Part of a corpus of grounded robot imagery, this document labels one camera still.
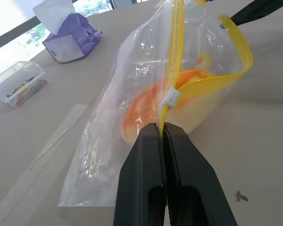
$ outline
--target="table surface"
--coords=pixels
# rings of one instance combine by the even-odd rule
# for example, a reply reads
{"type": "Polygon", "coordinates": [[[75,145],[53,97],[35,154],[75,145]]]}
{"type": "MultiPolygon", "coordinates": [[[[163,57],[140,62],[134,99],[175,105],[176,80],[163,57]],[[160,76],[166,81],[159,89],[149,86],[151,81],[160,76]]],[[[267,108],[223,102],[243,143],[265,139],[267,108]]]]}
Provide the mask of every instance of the table surface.
{"type": "MultiPolygon", "coordinates": [[[[233,15],[250,2],[216,0],[208,3],[208,12],[233,15]]],[[[119,46],[151,17],[156,3],[90,16],[90,23],[104,34],[85,59],[60,65],[47,51],[41,52],[33,61],[45,70],[48,85],[17,109],[0,103],[0,202],[73,107],[89,106],[60,147],[68,151],[65,164],[42,201],[34,204],[26,225],[63,225],[55,206],[71,153],[94,100],[109,81],[119,46]]],[[[238,225],[283,225],[283,8],[240,29],[255,64],[190,138],[215,169],[238,225]],[[248,202],[236,201],[238,190],[248,202]]],[[[88,222],[86,215],[86,210],[78,211],[81,221],[97,222],[88,222]]],[[[111,221],[113,211],[98,217],[111,221]]]]}

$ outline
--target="plastic sheet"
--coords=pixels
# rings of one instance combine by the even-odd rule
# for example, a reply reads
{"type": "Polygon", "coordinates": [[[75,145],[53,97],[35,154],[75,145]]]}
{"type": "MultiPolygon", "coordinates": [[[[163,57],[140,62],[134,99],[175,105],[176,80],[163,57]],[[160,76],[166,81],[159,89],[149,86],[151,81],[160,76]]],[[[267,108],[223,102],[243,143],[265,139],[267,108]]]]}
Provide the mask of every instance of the plastic sheet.
{"type": "Polygon", "coordinates": [[[229,17],[207,15],[202,0],[166,1],[120,47],[59,205],[113,206],[120,168],[140,129],[156,121],[168,88],[181,95],[162,113],[165,121],[190,133],[251,65],[249,47],[229,17]]]}
{"type": "Polygon", "coordinates": [[[35,160],[0,201],[0,226],[41,226],[47,225],[44,222],[48,221],[52,225],[67,225],[57,202],[65,168],[80,139],[89,109],[88,105],[75,105],[71,109],[35,160]]]}

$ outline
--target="clear plastic bag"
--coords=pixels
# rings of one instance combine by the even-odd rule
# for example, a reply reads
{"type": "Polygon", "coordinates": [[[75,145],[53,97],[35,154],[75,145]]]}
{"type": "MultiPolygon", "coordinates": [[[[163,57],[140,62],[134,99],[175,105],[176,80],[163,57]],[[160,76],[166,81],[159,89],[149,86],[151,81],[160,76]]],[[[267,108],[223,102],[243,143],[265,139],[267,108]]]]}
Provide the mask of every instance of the clear plastic bag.
{"type": "Polygon", "coordinates": [[[159,118],[190,133],[251,66],[250,49],[229,17],[207,15],[204,0],[166,1],[121,45],[59,205],[113,206],[140,129],[159,118]],[[170,87],[180,91],[175,108],[158,110],[170,87]]]}

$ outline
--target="purple tissue box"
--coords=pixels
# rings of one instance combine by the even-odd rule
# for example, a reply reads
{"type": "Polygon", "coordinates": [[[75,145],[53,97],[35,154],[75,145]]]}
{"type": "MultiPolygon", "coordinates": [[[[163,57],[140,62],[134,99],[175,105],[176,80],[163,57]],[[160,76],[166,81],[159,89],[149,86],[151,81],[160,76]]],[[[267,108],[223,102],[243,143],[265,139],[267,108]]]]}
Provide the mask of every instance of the purple tissue box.
{"type": "Polygon", "coordinates": [[[58,63],[83,59],[99,43],[100,30],[78,13],[70,14],[56,35],[50,33],[43,45],[58,63]]]}

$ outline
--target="clear plastic container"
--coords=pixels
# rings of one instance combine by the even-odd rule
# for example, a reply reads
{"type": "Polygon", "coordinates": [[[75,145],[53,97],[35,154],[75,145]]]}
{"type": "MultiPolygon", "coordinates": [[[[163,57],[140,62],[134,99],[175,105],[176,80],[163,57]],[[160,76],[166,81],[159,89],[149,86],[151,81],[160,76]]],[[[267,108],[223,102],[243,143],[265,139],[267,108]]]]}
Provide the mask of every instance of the clear plastic container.
{"type": "Polygon", "coordinates": [[[19,61],[0,74],[0,100],[18,107],[38,92],[46,80],[44,70],[35,62],[19,61]]]}

